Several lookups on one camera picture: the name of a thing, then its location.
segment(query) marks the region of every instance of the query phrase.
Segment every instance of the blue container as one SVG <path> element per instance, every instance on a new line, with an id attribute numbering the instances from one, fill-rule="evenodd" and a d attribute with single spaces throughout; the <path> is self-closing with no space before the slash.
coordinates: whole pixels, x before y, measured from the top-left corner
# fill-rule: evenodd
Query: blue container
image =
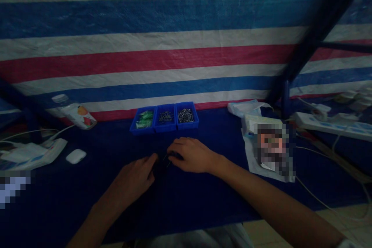
<path id="1" fill-rule="evenodd" d="M 142 129 L 137 129 L 136 128 L 136 121 L 138 121 L 140 119 L 140 115 L 139 114 L 141 114 L 142 112 L 145 112 L 146 110 L 153 111 L 154 112 L 154 118 L 156 116 L 157 107 L 143 107 L 143 108 L 139 108 L 137 110 L 137 112 L 136 112 L 136 116 L 133 119 L 131 128 L 129 129 L 131 131 L 131 133 L 133 135 L 135 135 L 135 136 L 139 136 L 139 135 L 142 135 L 142 134 L 155 134 L 155 130 L 154 130 L 154 118 L 152 119 L 152 125 L 151 125 L 151 127 L 142 128 Z"/>
<path id="2" fill-rule="evenodd" d="M 173 115 L 173 121 L 160 122 L 159 117 L 162 112 L 170 112 Z M 157 107 L 157 112 L 154 121 L 154 129 L 157 133 L 169 132 L 177 130 L 176 127 L 176 106 L 175 104 L 160 105 Z"/>
<path id="3" fill-rule="evenodd" d="M 178 123 L 178 112 L 183 109 L 191 109 L 193 115 L 194 115 L 194 122 L 188 122 L 188 123 Z M 184 103 L 177 103 L 176 104 L 176 123 L 177 123 L 177 128 L 179 130 L 184 130 L 184 129 L 193 129 L 197 128 L 199 126 L 199 117 L 198 114 L 196 113 L 196 109 L 194 106 L 194 102 L 184 102 Z"/>

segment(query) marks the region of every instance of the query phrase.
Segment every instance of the power strip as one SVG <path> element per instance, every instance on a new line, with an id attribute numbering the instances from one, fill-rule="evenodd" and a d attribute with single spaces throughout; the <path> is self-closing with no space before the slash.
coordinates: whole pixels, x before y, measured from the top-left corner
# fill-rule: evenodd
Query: power strip
<path id="1" fill-rule="evenodd" d="M 31 158 L 28 161 L 21 163 L 14 163 L 8 161 L 2 161 L 0 163 L 0 170 L 5 171 L 22 171 L 22 170 L 33 170 L 38 167 L 42 167 L 52 163 L 58 155 L 65 148 L 67 141 L 59 138 L 53 141 L 47 141 L 41 144 L 42 147 L 47 148 L 48 151 L 44 155 L 40 155 L 35 158 Z"/>
<path id="2" fill-rule="evenodd" d="M 322 122 L 315 119 L 314 115 L 296 112 L 291 118 L 295 119 L 300 128 L 316 130 L 331 134 L 340 134 L 358 140 L 372 141 L 372 125 L 367 123 L 355 122 L 347 129 L 345 125 L 338 125 L 329 122 Z"/>

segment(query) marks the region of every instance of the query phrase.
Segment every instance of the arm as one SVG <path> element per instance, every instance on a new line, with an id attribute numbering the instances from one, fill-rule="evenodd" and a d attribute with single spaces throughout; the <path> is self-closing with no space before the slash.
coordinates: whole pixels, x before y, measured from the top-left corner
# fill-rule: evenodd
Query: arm
<path id="1" fill-rule="evenodd" d="M 110 187 L 93 205 L 88 217 L 70 240 L 67 248 L 100 247 L 106 232 L 128 206 L 152 185 L 153 154 L 124 166 Z"/>
<path id="2" fill-rule="evenodd" d="M 197 139 L 176 139 L 168 148 L 184 160 L 169 157 L 188 172 L 208 172 L 234 188 L 294 247 L 336 247 L 345 238 L 337 229 L 270 183 L 219 155 Z"/>

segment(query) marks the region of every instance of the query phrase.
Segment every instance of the blue tablecloth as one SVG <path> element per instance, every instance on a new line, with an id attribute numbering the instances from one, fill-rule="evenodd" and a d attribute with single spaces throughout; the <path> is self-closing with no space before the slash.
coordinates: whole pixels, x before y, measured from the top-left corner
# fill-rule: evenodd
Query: blue tablecloth
<path id="1" fill-rule="evenodd" d="M 198 138 L 212 150 L 248 169 L 241 122 L 227 109 L 198 112 L 196 130 L 134 137 L 131 120 L 98 123 L 90 131 L 78 128 L 62 135 L 66 150 L 48 166 L 35 170 L 33 183 L 1 210 L 4 247 L 63 247 L 82 224 L 91 206 L 110 185 L 121 167 L 158 152 L 165 155 L 181 136 Z M 298 145 L 313 148 L 306 141 Z M 65 157 L 81 148 L 87 157 L 71 165 Z M 297 175 L 330 206 L 365 202 L 361 186 L 340 167 L 315 153 L 296 149 Z M 313 210 L 322 209 L 299 183 L 264 178 Z M 166 175 L 129 207 L 108 231 L 105 243 L 148 238 L 259 219 L 234 190 L 208 174 L 192 174 L 171 165 Z"/>

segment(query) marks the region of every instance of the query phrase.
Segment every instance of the tent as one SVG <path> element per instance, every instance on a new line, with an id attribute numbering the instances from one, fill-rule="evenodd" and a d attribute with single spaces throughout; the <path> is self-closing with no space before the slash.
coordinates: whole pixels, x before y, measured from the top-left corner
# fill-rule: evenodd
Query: tent
<path id="1" fill-rule="evenodd" d="M 325 0 L 0 0 L 0 77 L 52 115 L 65 93 L 99 121 L 139 107 L 265 99 Z M 370 43 L 371 0 L 326 41 Z M 371 84 L 370 54 L 318 49 L 290 96 Z M 3 113 L 12 111 L 8 106 Z"/>

